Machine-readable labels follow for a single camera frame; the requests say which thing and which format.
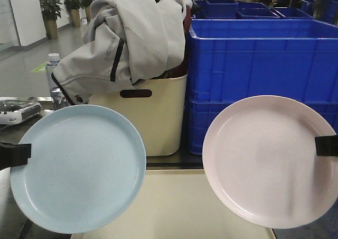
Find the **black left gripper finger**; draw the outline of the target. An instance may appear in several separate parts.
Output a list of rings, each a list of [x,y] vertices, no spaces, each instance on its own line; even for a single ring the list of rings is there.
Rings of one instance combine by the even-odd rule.
[[[27,165],[31,158],[31,144],[0,143],[1,170]]]

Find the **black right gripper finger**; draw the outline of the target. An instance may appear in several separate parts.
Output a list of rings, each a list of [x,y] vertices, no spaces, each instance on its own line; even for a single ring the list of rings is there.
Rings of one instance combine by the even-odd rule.
[[[315,137],[316,155],[320,157],[338,156],[338,136]]]

